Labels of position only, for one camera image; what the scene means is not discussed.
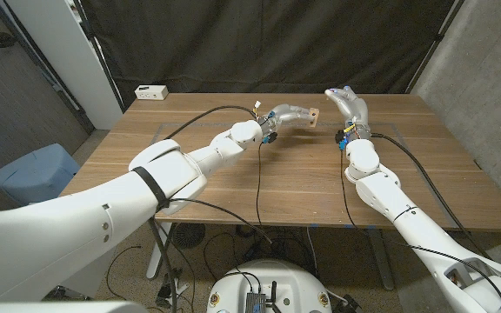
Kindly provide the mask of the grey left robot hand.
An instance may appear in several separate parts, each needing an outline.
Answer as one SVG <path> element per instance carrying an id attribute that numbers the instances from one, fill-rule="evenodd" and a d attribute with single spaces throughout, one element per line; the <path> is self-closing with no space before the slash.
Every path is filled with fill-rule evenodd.
<path id="1" fill-rule="evenodd" d="M 266 115 L 260 116 L 257 122 L 261 127 L 263 136 L 266 137 L 273 132 L 277 132 L 283 123 L 293 120 L 305 120 L 309 126 L 315 127 L 318 116 L 318 109 L 306 109 L 285 103 L 279 104 Z"/>

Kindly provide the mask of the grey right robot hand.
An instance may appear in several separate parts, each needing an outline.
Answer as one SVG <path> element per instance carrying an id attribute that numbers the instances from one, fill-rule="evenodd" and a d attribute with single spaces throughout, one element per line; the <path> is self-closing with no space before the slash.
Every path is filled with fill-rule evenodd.
<path id="1" fill-rule="evenodd" d="M 369 139 L 371 137 L 367 104 L 350 86 L 344 86 L 342 89 L 328 89 L 324 91 L 324 94 L 337 106 L 344 117 L 345 125 L 356 126 L 356 138 Z"/>

